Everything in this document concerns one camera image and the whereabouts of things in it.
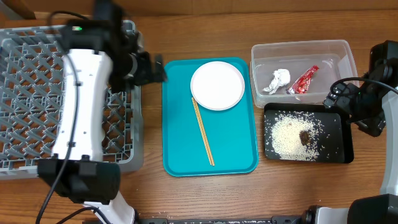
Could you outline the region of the red snack wrapper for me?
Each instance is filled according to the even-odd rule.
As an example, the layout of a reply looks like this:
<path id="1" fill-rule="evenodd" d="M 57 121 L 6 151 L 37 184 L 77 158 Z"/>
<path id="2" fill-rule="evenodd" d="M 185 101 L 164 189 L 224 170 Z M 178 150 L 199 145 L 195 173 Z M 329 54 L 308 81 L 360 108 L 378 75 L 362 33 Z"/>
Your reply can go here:
<path id="1" fill-rule="evenodd" d="M 304 94 L 308 91 L 311 79 L 317 73 L 319 67 L 314 65 L 310 67 L 303 75 L 301 75 L 291 87 L 287 89 L 288 94 Z"/>

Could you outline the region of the brown food scrap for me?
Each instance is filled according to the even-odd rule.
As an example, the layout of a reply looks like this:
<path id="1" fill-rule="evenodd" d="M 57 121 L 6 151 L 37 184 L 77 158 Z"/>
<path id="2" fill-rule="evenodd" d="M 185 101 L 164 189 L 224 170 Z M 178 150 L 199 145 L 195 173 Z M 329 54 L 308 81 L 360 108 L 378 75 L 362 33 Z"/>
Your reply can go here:
<path id="1" fill-rule="evenodd" d="M 310 133 L 308 131 L 301 131 L 299 133 L 300 142 L 303 146 L 310 145 Z"/>

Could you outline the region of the white tissue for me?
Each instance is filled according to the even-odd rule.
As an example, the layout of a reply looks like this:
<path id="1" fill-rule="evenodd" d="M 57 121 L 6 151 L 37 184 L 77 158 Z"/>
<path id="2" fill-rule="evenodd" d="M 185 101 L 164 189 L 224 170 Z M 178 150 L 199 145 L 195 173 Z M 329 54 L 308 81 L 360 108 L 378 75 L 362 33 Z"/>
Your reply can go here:
<path id="1" fill-rule="evenodd" d="M 274 78 L 272 79 L 269 86 L 263 90 L 268 94 L 273 95 L 280 87 L 286 86 L 290 83 L 290 72 L 287 69 L 280 68 L 273 72 Z"/>

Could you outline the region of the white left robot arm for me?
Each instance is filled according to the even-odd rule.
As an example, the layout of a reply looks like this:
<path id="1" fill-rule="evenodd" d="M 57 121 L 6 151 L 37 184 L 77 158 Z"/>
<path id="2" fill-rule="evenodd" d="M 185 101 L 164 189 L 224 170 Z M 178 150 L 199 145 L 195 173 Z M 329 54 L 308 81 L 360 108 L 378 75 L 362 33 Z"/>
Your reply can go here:
<path id="1" fill-rule="evenodd" d="M 91 210 L 103 223 L 137 223 L 119 188 L 121 170 L 103 160 L 105 91 L 166 81 L 162 57 L 152 62 L 139 33 L 127 34 L 122 18 L 71 19 L 60 30 L 65 96 L 52 156 L 38 162 L 51 194 Z"/>

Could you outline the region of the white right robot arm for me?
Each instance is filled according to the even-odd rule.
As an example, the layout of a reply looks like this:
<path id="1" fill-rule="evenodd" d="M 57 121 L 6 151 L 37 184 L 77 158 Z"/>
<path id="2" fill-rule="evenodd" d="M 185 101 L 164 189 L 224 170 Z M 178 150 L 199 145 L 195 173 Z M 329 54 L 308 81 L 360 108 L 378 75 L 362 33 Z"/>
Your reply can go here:
<path id="1" fill-rule="evenodd" d="M 349 208 L 309 207 L 298 223 L 397 223 L 397 42 L 387 40 L 370 51 L 369 70 L 334 82 L 323 104 L 350 116 L 362 132 L 386 131 L 386 163 L 380 194 L 355 200 Z"/>

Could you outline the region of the black waste tray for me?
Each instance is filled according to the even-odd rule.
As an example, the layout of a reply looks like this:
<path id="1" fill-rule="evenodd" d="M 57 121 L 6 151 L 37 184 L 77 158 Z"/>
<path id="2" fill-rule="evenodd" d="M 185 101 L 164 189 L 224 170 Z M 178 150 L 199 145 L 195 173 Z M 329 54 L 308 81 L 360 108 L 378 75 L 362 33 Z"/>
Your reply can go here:
<path id="1" fill-rule="evenodd" d="M 277 110 L 314 112 L 315 117 L 319 118 L 325 125 L 326 134 L 320 141 L 325 149 L 322 150 L 318 159 L 308 162 L 348 164 L 353 161 L 353 140 L 351 125 L 346 122 L 349 118 L 347 115 L 336 109 L 327 109 L 322 105 L 291 103 L 268 103 L 264 107 L 264 115 Z M 281 160 L 275 156 L 270 159 Z"/>

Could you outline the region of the clear plastic waste bin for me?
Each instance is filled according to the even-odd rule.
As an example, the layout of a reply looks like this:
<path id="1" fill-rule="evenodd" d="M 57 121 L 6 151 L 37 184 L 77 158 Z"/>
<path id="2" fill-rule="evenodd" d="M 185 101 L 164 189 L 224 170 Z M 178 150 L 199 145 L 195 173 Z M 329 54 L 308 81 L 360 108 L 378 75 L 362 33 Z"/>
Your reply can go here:
<path id="1" fill-rule="evenodd" d="M 314 65 L 319 70 L 312 77 L 306 93 L 288 94 L 290 85 L 278 88 L 272 95 L 264 91 L 276 70 L 288 70 L 290 82 L 294 83 Z M 252 96 L 258 108 L 268 103 L 321 103 L 334 82 L 358 76 L 352 51 L 345 40 L 257 44 L 251 49 L 250 70 Z"/>

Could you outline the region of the large white plate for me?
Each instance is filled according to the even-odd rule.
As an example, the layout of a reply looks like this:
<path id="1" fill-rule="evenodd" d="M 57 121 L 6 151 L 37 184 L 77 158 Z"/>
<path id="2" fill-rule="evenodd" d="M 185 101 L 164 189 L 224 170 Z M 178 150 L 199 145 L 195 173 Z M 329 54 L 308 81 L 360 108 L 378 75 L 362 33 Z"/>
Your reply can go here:
<path id="1" fill-rule="evenodd" d="M 202 107 L 223 111 L 234 107 L 244 95 L 245 81 L 233 65 L 222 61 L 208 62 L 193 74 L 190 89 Z"/>

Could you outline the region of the teal serving tray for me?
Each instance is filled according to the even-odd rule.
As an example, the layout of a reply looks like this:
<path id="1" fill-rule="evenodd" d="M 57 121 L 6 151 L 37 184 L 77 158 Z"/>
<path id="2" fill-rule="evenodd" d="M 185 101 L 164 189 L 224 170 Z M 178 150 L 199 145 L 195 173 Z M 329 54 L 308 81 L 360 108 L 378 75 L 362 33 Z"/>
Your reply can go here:
<path id="1" fill-rule="evenodd" d="M 190 82 L 207 58 L 174 60 L 165 66 L 168 80 L 162 84 L 162 142 L 164 169 L 175 177 L 243 174 L 258 165 L 256 124 L 249 70 L 238 57 L 224 62 L 236 67 L 244 79 L 243 97 L 230 109 L 200 108 L 214 159 L 211 165 L 192 102 Z"/>

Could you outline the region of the grey dish rack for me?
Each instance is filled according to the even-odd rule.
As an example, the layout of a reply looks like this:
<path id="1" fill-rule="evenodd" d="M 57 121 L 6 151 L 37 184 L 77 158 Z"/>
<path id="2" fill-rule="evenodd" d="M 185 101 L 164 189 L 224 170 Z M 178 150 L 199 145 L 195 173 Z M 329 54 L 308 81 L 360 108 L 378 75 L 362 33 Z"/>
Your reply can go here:
<path id="1" fill-rule="evenodd" d="M 63 62 L 47 27 L 1 29 L 1 180 L 37 177 L 60 125 Z M 105 89 L 103 159 L 123 172 L 144 163 L 141 90 Z"/>

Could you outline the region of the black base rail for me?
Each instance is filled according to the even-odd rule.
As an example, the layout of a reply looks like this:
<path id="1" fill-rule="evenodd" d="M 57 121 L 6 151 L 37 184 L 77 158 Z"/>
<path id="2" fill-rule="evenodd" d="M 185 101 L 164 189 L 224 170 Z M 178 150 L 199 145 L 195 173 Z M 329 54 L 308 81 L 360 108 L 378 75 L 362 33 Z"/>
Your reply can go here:
<path id="1" fill-rule="evenodd" d="M 301 224 L 311 223 L 302 219 L 302 216 L 273 216 L 271 218 L 213 218 L 213 219 L 167 219 L 167 218 L 140 218 L 138 224 Z"/>

